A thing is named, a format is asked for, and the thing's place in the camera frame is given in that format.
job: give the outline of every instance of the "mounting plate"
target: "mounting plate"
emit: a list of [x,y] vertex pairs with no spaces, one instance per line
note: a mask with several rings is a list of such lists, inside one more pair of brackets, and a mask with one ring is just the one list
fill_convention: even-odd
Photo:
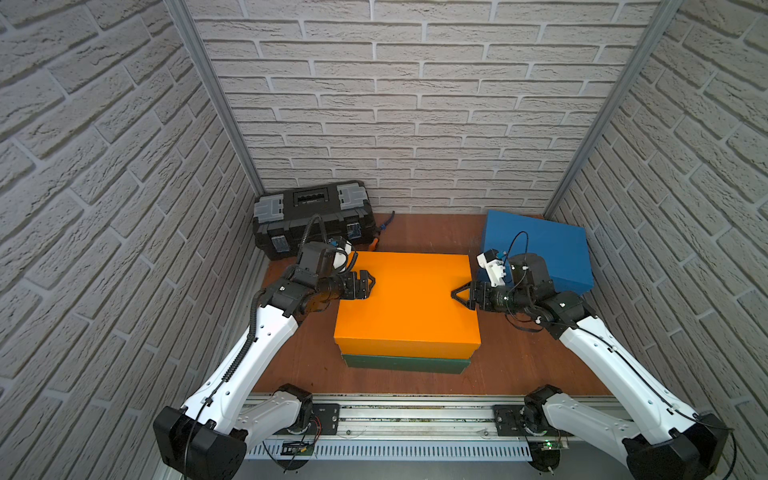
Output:
[[500,437],[520,436],[517,418],[520,416],[521,405],[494,405],[493,422],[496,434]]
[[[320,420],[320,426],[323,430],[320,432],[321,436],[335,435],[339,429],[339,404],[338,403],[313,403],[312,414],[316,415]],[[305,435],[308,439],[311,439],[317,432],[317,427],[314,422],[310,422],[310,426],[306,432],[301,435]],[[288,429],[282,429],[275,432],[275,435],[292,435]]]

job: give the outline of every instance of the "orange box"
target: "orange box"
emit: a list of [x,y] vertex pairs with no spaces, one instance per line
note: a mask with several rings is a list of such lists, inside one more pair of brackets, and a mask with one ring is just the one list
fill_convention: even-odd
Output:
[[466,255],[360,252],[354,270],[371,296],[339,303],[333,338],[346,355],[468,359],[480,347],[477,313],[451,298],[472,279]]

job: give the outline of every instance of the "stacked boxes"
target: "stacked boxes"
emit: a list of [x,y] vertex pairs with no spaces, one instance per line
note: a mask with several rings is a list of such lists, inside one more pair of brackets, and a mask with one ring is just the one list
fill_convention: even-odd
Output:
[[450,293],[472,279],[469,257],[360,252],[355,270],[376,285],[367,300],[339,306],[334,339],[348,366],[464,371],[480,347],[477,313]]

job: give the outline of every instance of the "brick wall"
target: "brick wall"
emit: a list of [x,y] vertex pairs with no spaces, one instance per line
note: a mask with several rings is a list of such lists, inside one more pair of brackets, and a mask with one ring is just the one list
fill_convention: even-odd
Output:
[[684,3],[556,214],[623,344],[736,428],[741,479],[768,475],[765,11]]
[[188,0],[268,190],[540,214],[656,2]]
[[152,473],[252,199],[162,2],[0,3],[0,478]]

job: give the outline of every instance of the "black cable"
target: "black cable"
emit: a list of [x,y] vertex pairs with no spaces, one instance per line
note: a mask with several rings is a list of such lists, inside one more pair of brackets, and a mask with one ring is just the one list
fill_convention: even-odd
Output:
[[317,224],[320,226],[320,236],[323,238],[323,243],[328,243],[328,233],[326,232],[326,225],[323,222],[323,218],[320,216],[320,214],[312,215],[309,221],[306,222],[304,233],[301,235],[301,240],[299,241],[299,250],[296,252],[296,263],[301,260],[301,251],[304,247],[304,244],[306,243],[306,240],[310,238],[310,232],[312,231],[312,225],[315,223],[315,220],[317,220]]
[[240,364],[243,362],[243,359],[245,358],[245,355],[248,353],[248,350],[250,350],[251,344],[256,343],[256,341],[258,340],[258,338],[256,337],[256,332],[258,329],[257,314],[259,312],[259,301],[261,300],[261,296],[263,294],[264,294],[264,290],[259,290],[258,292],[256,292],[256,295],[253,296],[253,299],[250,302],[250,321],[248,322],[248,336],[246,337],[246,340],[243,346],[240,347],[240,351],[237,353],[235,360],[232,361],[232,365],[230,365],[230,368],[228,368],[227,371],[224,373],[224,375],[221,377],[222,382],[230,381],[230,379],[232,378],[232,375],[234,375],[235,371],[237,370],[237,367],[240,366]]
[[279,466],[280,468],[282,468],[283,466],[280,464],[280,462],[278,462],[278,461],[277,461],[277,460],[276,460],[276,459],[275,459],[275,458],[272,456],[272,454],[270,453],[270,450],[269,450],[269,449],[266,447],[266,443],[264,443],[264,441],[263,441],[263,440],[261,441],[261,445],[263,445],[263,447],[264,447],[264,450],[266,450],[266,454],[270,456],[270,458],[272,459],[272,461],[273,461],[273,462],[275,462],[275,463],[277,464],[277,466]]
[[216,388],[213,390],[213,392],[210,393],[209,396],[207,396],[205,399],[203,399],[203,406],[200,407],[200,410],[197,411],[197,416],[194,418],[194,423],[190,427],[190,433],[187,435],[187,444],[184,446],[184,480],[187,480],[187,457],[190,452],[190,443],[192,443],[192,432],[194,432],[194,426],[197,425],[197,421],[200,420],[200,414],[203,413],[203,410],[205,407],[209,406],[209,402],[212,402],[211,397],[216,395],[216,392],[219,391],[219,388],[224,384],[224,381],[221,380],[218,385],[216,385]]
[[347,272],[351,271],[352,268],[355,267],[355,263],[357,263],[357,256],[358,256],[357,255],[357,249],[355,248],[354,245],[352,245],[352,242],[350,242],[346,237],[341,237],[341,238],[342,238],[342,240],[344,240],[345,242],[347,242],[349,244],[349,247],[352,249],[352,252],[353,252],[352,260],[349,262],[349,265],[347,265],[344,268],[344,270],[342,270],[342,272],[341,272],[341,273],[347,273]]
[[515,240],[517,240],[518,237],[520,237],[523,233],[525,233],[525,253],[524,253],[524,256],[523,256],[523,266],[525,266],[526,268],[523,269],[523,276],[520,278],[520,281],[518,281],[515,284],[515,286],[512,287],[513,290],[515,288],[517,288],[518,285],[520,285],[523,282],[523,280],[525,280],[525,275],[528,274],[528,262],[527,262],[527,260],[528,260],[528,241],[531,239],[531,237],[528,235],[528,232],[526,232],[525,230],[520,230],[518,232],[518,234],[515,235],[515,238],[513,238],[512,242],[509,244],[509,248],[507,249],[507,253],[505,254],[505,257],[504,257],[504,264],[505,265],[509,265],[509,273],[510,273],[510,276],[511,276],[512,265],[509,263],[509,255],[510,255],[510,253],[512,253],[512,247],[515,245]]
[[638,372],[638,371],[637,371],[637,370],[636,370],[636,369],[635,369],[635,368],[632,366],[632,364],[629,362],[629,360],[627,360],[627,359],[626,359],[626,358],[625,358],[623,355],[621,355],[621,353],[619,353],[619,352],[618,352],[618,350],[614,349],[614,346],[613,346],[613,345],[611,345],[610,343],[608,343],[608,342],[607,342],[605,339],[603,339],[603,337],[601,337],[601,336],[597,335],[596,333],[593,333],[593,332],[591,332],[591,331],[589,331],[589,330],[587,330],[587,329],[585,329],[585,328],[583,328],[583,327],[580,327],[579,325],[568,325],[568,324],[567,324],[567,323],[565,323],[565,322],[552,322],[552,323],[558,323],[558,324],[560,324],[560,325],[564,325],[564,326],[568,326],[568,327],[571,327],[571,328],[576,328],[576,329],[579,329],[579,330],[583,330],[583,331],[585,331],[586,333],[588,333],[588,334],[592,335],[594,338],[596,338],[596,339],[600,340],[600,341],[601,341],[602,343],[604,343],[605,345],[607,345],[607,347],[608,347],[608,351],[610,351],[611,353],[615,353],[616,355],[618,355],[618,356],[619,356],[619,358],[620,358],[620,359],[622,359],[622,360],[624,361],[624,363],[626,363],[626,364],[627,364],[627,366],[628,366],[628,367],[629,367],[629,368],[632,370],[632,372],[634,372],[634,374],[635,374],[635,375],[637,375],[637,377],[638,377],[640,380],[642,380],[642,381],[643,381],[643,383],[645,384],[645,386],[646,386],[646,387],[648,387],[648,389],[650,389],[650,390],[651,390],[651,392],[653,392],[653,393],[654,393],[654,394],[655,394],[655,395],[656,395],[656,396],[657,396],[657,397],[658,397],[658,398],[659,398],[659,399],[660,399],[662,402],[666,403],[666,404],[667,404],[667,406],[668,406],[668,407],[670,407],[670,409],[672,409],[672,410],[673,410],[675,413],[677,413],[678,415],[680,415],[680,416],[681,416],[681,417],[683,417],[684,419],[690,420],[691,422],[694,422],[694,423],[698,423],[698,424],[700,424],[700,425],[704,425],[705,427],[709,427],[709,428],[711,428],[711,429],[727,430],[728,432],[730,432],[730,433],[731,433],[731,435],[733,435],[733,429],[732,429],[731,427],[727,427],[727,426],[726,426],[726,427],[722,427],[722,426],[719,426],[719,425],[711,425],[711,424],[709,424],[709,423],[706,423],[706,422],[702,422],[701,420],[699,420],[699,419],[696,419],[696,418],[694,418],[694,417],[689,417],[688,415],[685,415],[684,413],[682,413],[682,412],[681,412],[679,409],[676,409],[676,408],[674,408],[674,407],[672,406],[672,404],[671,404],[671,403],[669,403],[669,402],[667,401],[667,399],[665,399],[665,398],[664,398],[664,397],[663,397],[663,396],[662,396],[662,395],[661,395],[659,392],[657,392],[657,391],[656,391],[656,389],[655,389],[654,387],[650,386],[650,383],[648,383],[648,381],[647,381],[647,380],[646,380],[646,379],[645,379],[645,378],[644,378],[644,377],[643,377],[643,376],[642,376],[642,375],[641,375],[641,374],[640,374],[640,373],[639,373],[639,372]]
[[200,414],[203,413],[203,409],[206,407],[205,404],[200,407],[200,410],[197,411],[197,416],[194,418],[194,423],[190,427],[190,433],[187,435],[187,445],[184,447],[184,473],[182,474],[184,476],[184,480],[187,480],[187,456],[190,452],[190,443],[192,443],[192,432],[194,432],[194,426],[197,425],[197,420],[200,420]]
[[349,262],[349,254],[346,252],[346,250],[342,250],[340,248],[335,249],[333,252],[341,253],[344,256],[344,263],[334,269],[336,273],[344,273],[346,271],[346,264]]
[[733,442],[733,460],[730,461],[730,468],[728,468],[728,473],[726,473],[721,480],[728,480],[730,475],[733,473],[733,469],[736,468],[736,455],[739,453],[739,450],[736,448],[736,436],[733,434],[733,429],[730,430],[730,440]]

